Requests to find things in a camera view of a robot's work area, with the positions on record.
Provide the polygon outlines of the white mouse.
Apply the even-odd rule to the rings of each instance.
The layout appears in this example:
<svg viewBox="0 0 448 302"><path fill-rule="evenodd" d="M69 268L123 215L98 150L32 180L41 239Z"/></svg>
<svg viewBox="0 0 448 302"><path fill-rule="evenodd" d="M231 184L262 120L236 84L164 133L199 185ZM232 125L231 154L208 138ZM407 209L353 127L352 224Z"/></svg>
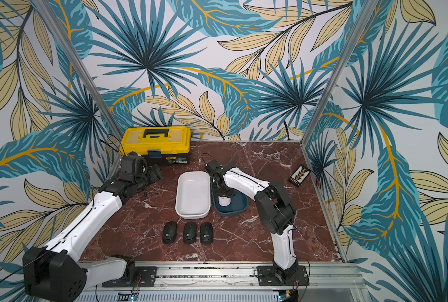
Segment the white mouse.
<svg viewBox="0 0 448 302"><path fill-rule="evenodd" d="M229 196L219 196L218 202L222 207L229 206L231 203L231 198Z"/></svg>

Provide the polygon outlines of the black mouse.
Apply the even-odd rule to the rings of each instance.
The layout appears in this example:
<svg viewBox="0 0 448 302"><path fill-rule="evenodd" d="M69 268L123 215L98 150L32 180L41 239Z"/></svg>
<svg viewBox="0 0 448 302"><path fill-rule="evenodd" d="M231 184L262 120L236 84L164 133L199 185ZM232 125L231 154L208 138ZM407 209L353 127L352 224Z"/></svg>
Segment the black mouse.
<svg viewBox="0 0 448 302"><path fill-rule="evenodd" d="M164 244L172 244L177 238L177 223L175 221L169 221L165 224L162 231L162 242Z"/></svg>
<svg viewBox="0 0 448 302"><path fill-rule="evenodd" d="M183 230L183 242L185 244L193 244L197 238L197 224L193 221L189 221L185 224Z"/></svg>
<svg viewBox="0 0 448 302"><path fill-rule="evenodd" d="M203 245L212 244L214 240L213 225L210 222L204 222L200 226L200 243Z"/></svg>

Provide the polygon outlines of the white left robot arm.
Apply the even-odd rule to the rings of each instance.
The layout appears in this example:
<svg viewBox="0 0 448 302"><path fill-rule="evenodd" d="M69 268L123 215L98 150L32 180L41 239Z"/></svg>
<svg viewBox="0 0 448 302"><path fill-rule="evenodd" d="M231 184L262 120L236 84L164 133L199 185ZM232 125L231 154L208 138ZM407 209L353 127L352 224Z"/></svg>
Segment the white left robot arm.
<svg viewBox="0 0 448 302"><path fill-rule="evenodd" d="M163 178L156 164L132 152L94 195L93 200L60 234L43 247L32 247L23 256L25 293L49 301L75 301L87 288L107 281L135 279L134 264L124 257L110 257L79 264L84 250L104 224L134 195Z"/></svg>

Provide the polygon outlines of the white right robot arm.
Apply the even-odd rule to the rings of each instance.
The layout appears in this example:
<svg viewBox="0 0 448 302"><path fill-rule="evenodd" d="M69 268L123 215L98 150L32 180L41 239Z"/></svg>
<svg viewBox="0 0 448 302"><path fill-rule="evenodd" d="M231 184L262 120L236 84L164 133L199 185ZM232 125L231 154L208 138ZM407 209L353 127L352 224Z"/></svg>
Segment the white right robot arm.
<svg viewBox="0 0 448 302"><path fill-rule="evenodd" d="M271 234L276 279L281 284L292 281L299 267L293 243L296 208L283 185L259 180L233 165L222 166L215 160L205 164L205 170L219 205L231 205L237 193L255 202L260 221Z"/></svg>

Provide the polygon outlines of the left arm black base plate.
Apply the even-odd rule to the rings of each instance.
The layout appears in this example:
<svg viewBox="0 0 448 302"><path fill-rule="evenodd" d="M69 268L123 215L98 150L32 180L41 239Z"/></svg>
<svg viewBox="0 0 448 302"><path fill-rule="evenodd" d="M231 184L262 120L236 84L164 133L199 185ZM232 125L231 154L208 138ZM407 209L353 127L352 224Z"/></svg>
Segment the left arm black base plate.
<svg viewBox="0 0 448 302"><path fill-rule="evenodd" d="M135 267L127 269L124 276L102 284L103 288L153 288L157 275L157 267Z"/></svg>

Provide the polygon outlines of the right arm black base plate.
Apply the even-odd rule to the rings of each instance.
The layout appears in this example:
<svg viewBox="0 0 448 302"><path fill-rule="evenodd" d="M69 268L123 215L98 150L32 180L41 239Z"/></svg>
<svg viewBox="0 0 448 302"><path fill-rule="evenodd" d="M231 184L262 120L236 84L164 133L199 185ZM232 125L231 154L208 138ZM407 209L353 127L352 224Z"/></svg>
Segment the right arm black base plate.
<svg viewBox="0 0 448 302"><path fill-rule="evenodd" d="M257 266L257 279L259 286L307 286L309 274L304 266L289 277L284 277L275 266Z"/></svg>

